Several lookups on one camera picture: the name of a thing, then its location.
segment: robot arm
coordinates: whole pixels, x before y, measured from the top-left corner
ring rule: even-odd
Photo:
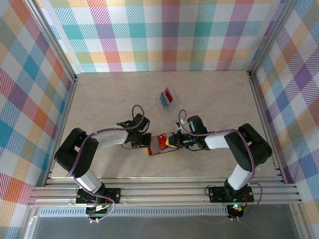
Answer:
[[[192,116],[187,119],[187,122],[193,134],[208,133],[199,116]],[[255,167],[266,162],[273,153],[268,143],[250,124],[243,124],[238,128],[238,131],[244,136],[249,145]],[[188,133],[182,134],[179,130],[167,140],[166,144],[178,148],[189,148],[197,144],[202,150],[230,148],[237,161],[233,173],[224,184],[226,198],[230,201],[242,194],[251,179],[253,172],[251,160],[243,140],[236,132],[212,134],[209,136],[193,136]]]
[[[148,129],[150,121],[144,117],[142,123],[137,128],[132,129],[141,120],[142,115],[137,114],[133,120],[117,124],[122,128],[127,128],[127,130],[110,130],[90,137],[84,144],[79,161],[72,172],[73,179],[92,193],[107,195],[105,185],[90,169],[94,154],[99,149],[127,142],[131,143],[132,148],[148,147],[151,143],[151,134],[145,132]],[[81,146],[88,135],[90,134],[80,128],[73,129],[55,154],[55,161],[67,172],[71,171],[75,163],[78,155],[76,148]],[[96,197],[93,198],[92,203],[101,203],[103,201],[105,199]]]

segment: black mounting plate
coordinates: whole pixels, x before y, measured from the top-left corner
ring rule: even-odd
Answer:
[[[96,203],[90,202],[90,200],[88,200],[85,197],[87,192],[85,192],[83,189],[78,189],[77,194],[78,196],[76,197],[75,204],[86,204],[86,205],[96,204]],[[121,189],[120,188],[105,188],[103,190],[103,195],[109,196],[110,198],[114,200],[116,204],[118,204],[121,198]]]
[[[224,187],[209,187],[208,188],[209,201],[211,203],[245,203],[247,197],[247,202],[251,203],[254,201],[254,195],[251,187],[246,186],[244,191],[236,196],[234,200],[229,200],[226,198]]]

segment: beige table surface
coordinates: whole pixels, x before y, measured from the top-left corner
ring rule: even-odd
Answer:
[[[134,104],[144,108],[152,135],[176,131],[164,120],[158,104],[161,91],[169,85],[188,116],[199,115],[208,131],[248,122],[264,136],[244,71],[129,72],[81,74],[62,140],[75,127],[98,130],[130,120]],[[125,150],[114,145],[96,152],[91,169],[98,177],[228,177],[235,165],[229,149],[181,149],[149,156],[145,148]],[[52,176],[65,175],[56,163]],[[271,159],[256,170],[256,176],[275,175]]]

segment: red package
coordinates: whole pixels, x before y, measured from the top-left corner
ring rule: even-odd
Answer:
[[[168,101],[171,103],[171,102],[173,101],[173,96],[171,95],[171,93],[170,93],[168,87],[167,87],[166,90],[165,90],[165,95],[166,95],[166,97],[168,98]]]
[[[151,145],[148,147],[149,156],[178,150],[178,148],[166,145],[166,140],[173,134],[174,133],[162,133],[159,136],[152,137]]]

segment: plaid wall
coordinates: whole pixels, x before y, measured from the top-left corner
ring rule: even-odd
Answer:
[[[46,0],[69,49],[38,2],[84,72],[247,70],[280,12],[280,0]]]
[[[251,71],[259,54],[260,54],[260,51],[263,49],[263,47],[265,46],[265,43],[266,43],[266,40],[267,40],[267,37],[269,35],[269,33],[273,30],[273,27],[274,27],[274,24],[275,22],[277,21],[279,15],[281,14],[281,11],[283,10],[283,7],[285,5],[285,3],[287,2],[287,0],[281,0],[277,9],[276,9],[276,12],[275,14],[273,15],[273,17],[271,18],[271,21],[267,27],[267,30],[265,31],[265,34],[263,35],[263,38],[261,39],[259,45],[258,45],[258,48],[257,48],[257,51],[255,52],[254,54],[254,57],[249,65],[249,68],[248,68],[248,71]]]
[[[298,1],[257,76],[280,160],[319,238],[319,0]]]
[[[0,238],[43,179],[71,80],[23,0],[0,0]]]

